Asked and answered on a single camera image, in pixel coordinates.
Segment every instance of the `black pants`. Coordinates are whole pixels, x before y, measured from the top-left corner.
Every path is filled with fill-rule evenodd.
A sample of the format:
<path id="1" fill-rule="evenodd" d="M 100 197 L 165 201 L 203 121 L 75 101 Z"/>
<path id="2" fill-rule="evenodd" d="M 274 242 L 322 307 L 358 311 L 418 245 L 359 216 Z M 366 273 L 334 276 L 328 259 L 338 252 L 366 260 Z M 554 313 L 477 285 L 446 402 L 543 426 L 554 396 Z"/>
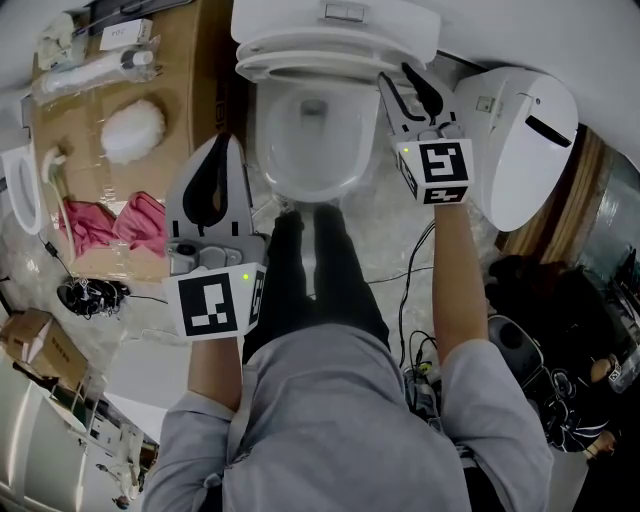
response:
<path id="1" fill-rule="evenodd" d="M 329 205 L 319 206 L 314 214 L 314 226 L 315 300 L 307 296 L 300 254 L 304 229 L 300 214 L 287 213 L 276 219 L 268 250 L 269 267 L 260 320 L 245 337 L 245 363 L 271 340 L 325 323 L 357 327 L 389 346 L 389 329 L 362 277 L 340 210 Z"/>

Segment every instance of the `toilet lid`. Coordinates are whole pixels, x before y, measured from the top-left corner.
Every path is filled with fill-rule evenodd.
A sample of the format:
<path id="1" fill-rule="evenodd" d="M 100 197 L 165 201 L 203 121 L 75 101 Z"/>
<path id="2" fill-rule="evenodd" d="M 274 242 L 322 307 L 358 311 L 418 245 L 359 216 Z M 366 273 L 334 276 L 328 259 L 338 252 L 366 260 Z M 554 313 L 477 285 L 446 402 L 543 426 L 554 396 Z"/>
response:
<path id="1" fill-rule="evenodd" d="M 416 56 L 392 39 L 335 27 L 273 31 L 242 44 L 237 56 L 236 71 L 252 82 L 376 85 L 383 71 L 393 80 L 407 82 L 402 62 L 421 66 Z"/>

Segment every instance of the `toilet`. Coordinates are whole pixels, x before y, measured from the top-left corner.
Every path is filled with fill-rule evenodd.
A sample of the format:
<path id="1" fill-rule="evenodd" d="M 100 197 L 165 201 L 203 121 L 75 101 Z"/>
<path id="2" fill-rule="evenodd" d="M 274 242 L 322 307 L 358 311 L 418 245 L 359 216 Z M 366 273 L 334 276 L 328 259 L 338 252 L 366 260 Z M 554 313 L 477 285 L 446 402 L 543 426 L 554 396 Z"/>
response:
<path id="1" fill-rule="evenodd" d="M 3 152 L 0 158 L 16 220 L 25 232 L 37 235 L 49 222 L 49 214 L 37 175 L 33 141 Z"/>
<path id="2" fill-rule="evenodd" d="M 378 74 L 412 90 L 400 65 L 431 61 L 439 29 L 437 14 L 398 0 L 235 0 L 236 72 L 257 85 L 256 155 L 272 190 L 331 201 L 372 171 L 388 131 Z"/>

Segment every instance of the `gray shirt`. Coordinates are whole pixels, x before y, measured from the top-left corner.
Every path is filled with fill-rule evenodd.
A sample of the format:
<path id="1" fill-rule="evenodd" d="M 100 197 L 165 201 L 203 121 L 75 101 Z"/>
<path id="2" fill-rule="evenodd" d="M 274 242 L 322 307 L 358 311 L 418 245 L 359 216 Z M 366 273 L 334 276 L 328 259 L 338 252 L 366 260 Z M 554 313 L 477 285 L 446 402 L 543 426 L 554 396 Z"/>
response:
<path id="1" fill-rule="evenodd" d="M 546 508 L 540 421 L 488 341 L 456 347 L 442 367 L 444 434 L 408 410 L 388 349 L 358 329 L 274 340 L 243 381 L 236 414 L 190 392 L 167 413 L 143 510 L 197 512 L 223 478 L 227 511 L 469 511 L 456 445 L 507 510 Z"/>

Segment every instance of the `tiled floor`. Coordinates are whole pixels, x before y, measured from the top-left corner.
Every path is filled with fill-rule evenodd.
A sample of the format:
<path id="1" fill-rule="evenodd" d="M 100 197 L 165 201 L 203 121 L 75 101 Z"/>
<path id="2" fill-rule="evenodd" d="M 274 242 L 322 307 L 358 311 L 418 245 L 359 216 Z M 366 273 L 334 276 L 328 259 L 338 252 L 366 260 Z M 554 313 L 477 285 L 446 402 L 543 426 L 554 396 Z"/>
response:
<path id="1" fill-rule="evenodd" d="M 446 81 L 455 81 L 469 69 L 454 61 L 438 58 L 435 71 Z M 381 143 L 384 143 L 382 132 Z M 269 188 L 257 170 L 249 142 L 247 160 L 250 185 L 255 205 L 255 227 L 269 233 L 278 214 Z M 367 280 L 393 277 L 406 271 L 409 255 L 418 237 L 433 219 L 433 209 L 410 200 L 409 191 L 401 175 L 395 170 L 388 152 L 380 167 L 363 180 L 361 185 L 341 201 L 347 228 L 353 238 L 363 272 Z M 493 247 L 496 230 L 482 215 L 471 207 L 471 218 L 480 257 L 488 262 L 495 258 Z M 312 289 L 313 230 L 305 230 L 303 258 L 308 276 L 308 291 Z M 43 238 L 56 240 L 52 227 L 42 234 Z M 62 323 L 71 338 L 87 355 L 97 373 L 104 372 L 118 345 L 134 342 L 141 336 L 158 339 L 160 342 L 176 343 L 171 333 L 175 332 L 166 314 L 166 306 L 148 300 L 128 299 L 121 311 L 110 318 L 93 317 L 85 320 L 70 314 L 58 301 L 56 287 L 65 277 L 60 263 L 44 250 L 37 237 L 26 235 L 15 218 L 7 217 L 0 233 L 0 272 L 9 276 L 3 283 L 7 298 L 16 308 L 29 306 L 51 311 Z M 414 268 L 429 266 L 433 258 L 433 239 L 427 241 L 418 253 Z M 159 285 L 128 283 L 137 295 L 161 297 Z M 404 279 L 372 285 L 374 294 L 389 325 L 391 346 L 399 358 L 398 306 L 404 290 Z M 405 308 L 404 332 L 408 337 L 414 329 L 433 331 L 431 314 L 431 271 L 415 274 L 412 279 L 410 298 Z"/>

